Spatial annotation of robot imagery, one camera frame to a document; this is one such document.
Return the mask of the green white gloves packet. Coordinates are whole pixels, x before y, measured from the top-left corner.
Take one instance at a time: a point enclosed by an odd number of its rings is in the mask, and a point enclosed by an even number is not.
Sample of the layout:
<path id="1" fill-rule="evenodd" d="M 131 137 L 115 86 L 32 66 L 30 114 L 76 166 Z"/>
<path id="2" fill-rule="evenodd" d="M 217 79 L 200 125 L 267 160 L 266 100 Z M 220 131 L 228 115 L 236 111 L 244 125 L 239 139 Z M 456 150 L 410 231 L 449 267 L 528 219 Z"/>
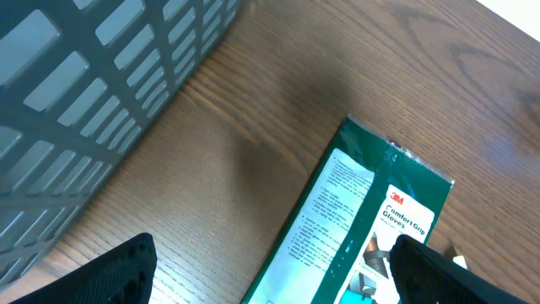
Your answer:
<path id="1" fill-rule="evenodd" d="M 245 303 L 389 303 L 397 238 L 426 243 L 454 182 L 408 149 L 345 117 Z"/>

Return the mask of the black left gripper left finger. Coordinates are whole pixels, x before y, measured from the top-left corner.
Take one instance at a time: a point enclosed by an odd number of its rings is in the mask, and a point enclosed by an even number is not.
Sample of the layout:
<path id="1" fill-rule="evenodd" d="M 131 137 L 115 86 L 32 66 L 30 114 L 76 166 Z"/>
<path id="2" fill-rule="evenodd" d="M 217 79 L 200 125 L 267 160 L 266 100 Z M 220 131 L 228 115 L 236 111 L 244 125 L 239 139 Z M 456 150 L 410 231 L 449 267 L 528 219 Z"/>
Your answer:
<path id="1" fill-rule="evenodd" d="M 156 266 L 154 239 L 140 233 L 14 303 L 147 304 Z"/>

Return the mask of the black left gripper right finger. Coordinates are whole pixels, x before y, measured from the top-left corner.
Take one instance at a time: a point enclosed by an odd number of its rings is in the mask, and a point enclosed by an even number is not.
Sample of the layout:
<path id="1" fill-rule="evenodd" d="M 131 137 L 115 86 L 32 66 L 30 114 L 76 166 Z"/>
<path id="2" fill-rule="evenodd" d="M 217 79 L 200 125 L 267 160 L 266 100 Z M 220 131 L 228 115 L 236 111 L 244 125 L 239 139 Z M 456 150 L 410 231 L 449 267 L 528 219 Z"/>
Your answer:
<path id="1" fill-rule="evenodd" d="M 411 236 L 397 238 L 390 268 L 402 304 L 525 303 Z"/>

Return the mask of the light green snack packet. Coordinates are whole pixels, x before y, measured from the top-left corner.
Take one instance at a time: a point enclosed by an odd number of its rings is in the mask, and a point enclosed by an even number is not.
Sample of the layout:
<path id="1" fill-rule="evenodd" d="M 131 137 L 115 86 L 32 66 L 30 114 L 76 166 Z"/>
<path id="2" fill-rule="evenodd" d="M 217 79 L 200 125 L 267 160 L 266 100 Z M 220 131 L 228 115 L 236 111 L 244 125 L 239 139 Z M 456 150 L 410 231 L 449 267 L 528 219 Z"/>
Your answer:
<path id="1" fill-rule="evenodd" d="M 453 263 L 468 269 L 465 257 L 460 254 L 455 247 L 450 246 L 444 251 L 444 256 L 449 258 Z"/>

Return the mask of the grey plastic mesh basket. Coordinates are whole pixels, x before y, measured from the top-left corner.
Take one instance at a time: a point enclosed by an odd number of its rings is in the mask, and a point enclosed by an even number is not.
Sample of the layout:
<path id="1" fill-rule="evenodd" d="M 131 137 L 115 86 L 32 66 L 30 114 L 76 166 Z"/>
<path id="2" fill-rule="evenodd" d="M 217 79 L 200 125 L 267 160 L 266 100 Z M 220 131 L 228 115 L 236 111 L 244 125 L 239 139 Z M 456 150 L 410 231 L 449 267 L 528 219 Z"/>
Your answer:
<path id="1" fill-rule="evenodd" d="M 1 285 L 54 248 L 240 0 L 1 0 Z"/>

